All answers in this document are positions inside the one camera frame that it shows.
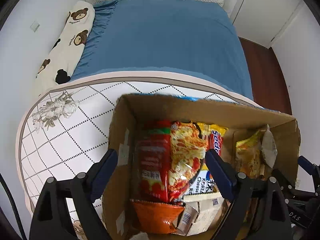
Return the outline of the yellow clear cake packet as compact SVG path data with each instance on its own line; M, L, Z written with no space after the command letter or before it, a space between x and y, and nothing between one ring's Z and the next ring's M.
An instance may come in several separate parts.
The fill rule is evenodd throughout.
M257 130L251 137L235 144L235 170L251 179L263 179L265 162L261 153L261 140L266 128Z

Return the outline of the grey white snack packet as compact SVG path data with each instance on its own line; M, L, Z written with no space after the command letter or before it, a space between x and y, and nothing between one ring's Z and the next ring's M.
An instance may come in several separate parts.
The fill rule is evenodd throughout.
M206 232L212 223L219 218L219 210L223 205L224 198L220 192L186 196L185 207L196 213L188 219L186 236L198 235Z

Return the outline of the yellow red noodle packet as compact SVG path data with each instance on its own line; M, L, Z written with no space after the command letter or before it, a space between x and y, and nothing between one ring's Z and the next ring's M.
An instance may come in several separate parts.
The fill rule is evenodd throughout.
M217 192L213 176L206 165L210 149L221 154L223 137L228 128L202 122L175 122L171 126L171 168L169 201L184 196Z

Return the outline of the white chocolate stick packet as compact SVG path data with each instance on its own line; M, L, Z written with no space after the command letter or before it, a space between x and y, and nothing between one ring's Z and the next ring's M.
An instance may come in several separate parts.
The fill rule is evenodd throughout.
M187 236L192 224L199 215L198 202L188 202L185 204L184 211L178 220L176 233L178 235Z

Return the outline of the orange snack bag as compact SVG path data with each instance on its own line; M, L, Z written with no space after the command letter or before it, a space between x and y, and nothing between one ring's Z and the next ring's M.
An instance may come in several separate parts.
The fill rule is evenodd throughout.
M181 205L172 205L144 200L130 200L135 212L134 225L143 232L170 234L176 231L176 220L184 212Z

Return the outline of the white quilted floral blanket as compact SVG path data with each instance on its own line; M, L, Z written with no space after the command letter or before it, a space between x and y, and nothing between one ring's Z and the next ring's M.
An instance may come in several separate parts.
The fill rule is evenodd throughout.
M132 111L125 112L117 126L121 133L115 148L122 164L129 161L137 117L199 121L232 129L283 122L279 114L217 82L180 73L110 72L54 86L37 97L17 132L17 168L30 213L47 178L72 178L103 157L116 104L127 94L143 98L129 101Z

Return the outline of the blue milk cardboard box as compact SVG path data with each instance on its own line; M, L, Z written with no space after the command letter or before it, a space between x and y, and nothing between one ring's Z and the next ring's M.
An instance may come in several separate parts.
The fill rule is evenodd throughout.
M291 239L280 176L296 181L287 114L236 103L126 94L103 157L101 239Z

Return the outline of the white bear print bolster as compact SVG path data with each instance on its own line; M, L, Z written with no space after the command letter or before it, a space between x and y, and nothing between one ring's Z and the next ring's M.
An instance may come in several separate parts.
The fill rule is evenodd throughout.
M88 2L78 1L69 11L62 33L37 72L34 97L71 80L92 30L94 18L95 9Z

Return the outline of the blue bed sheet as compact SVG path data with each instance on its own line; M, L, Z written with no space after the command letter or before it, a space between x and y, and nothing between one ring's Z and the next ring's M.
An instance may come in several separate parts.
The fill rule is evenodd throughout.
M113 0L94 9L93 27L73 80L105 72L175 72L252 98L244 51L218 4Z

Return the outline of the white door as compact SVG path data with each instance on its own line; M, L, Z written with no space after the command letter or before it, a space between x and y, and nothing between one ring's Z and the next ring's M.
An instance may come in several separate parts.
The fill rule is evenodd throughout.
M302 5L302 0L237 0L230 19L240 38L270 48Z

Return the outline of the white wall socket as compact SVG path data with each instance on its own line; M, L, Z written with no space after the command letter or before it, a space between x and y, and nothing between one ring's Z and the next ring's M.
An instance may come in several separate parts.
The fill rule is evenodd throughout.
M34 21L31 26L30 26L30 29L33 31L33 32L36 32L37 29L39 28L40 24L36 21Z

